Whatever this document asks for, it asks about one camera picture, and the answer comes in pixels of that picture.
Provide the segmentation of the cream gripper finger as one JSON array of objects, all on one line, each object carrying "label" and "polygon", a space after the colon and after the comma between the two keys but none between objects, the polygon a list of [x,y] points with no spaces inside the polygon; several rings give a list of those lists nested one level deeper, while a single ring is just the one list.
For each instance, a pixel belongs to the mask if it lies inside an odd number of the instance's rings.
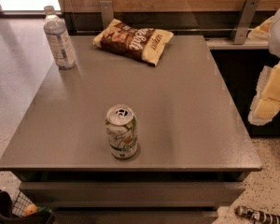
[{"label": "cream gripper finger", "polygon": [[280,112],[280,61],[274,67],[265,65],[259,74],[248,121],[252,125],[262,126],[273,120]]},{"label": "cream gripper finger", "polygon": [[273,17],[268,18],[261,25],[252,29],[249,32],[247,37],[249,39],[267,40],[269,37],[269,32],[270,32],[270,27],[271,27],[272,21],[273,21]]}]

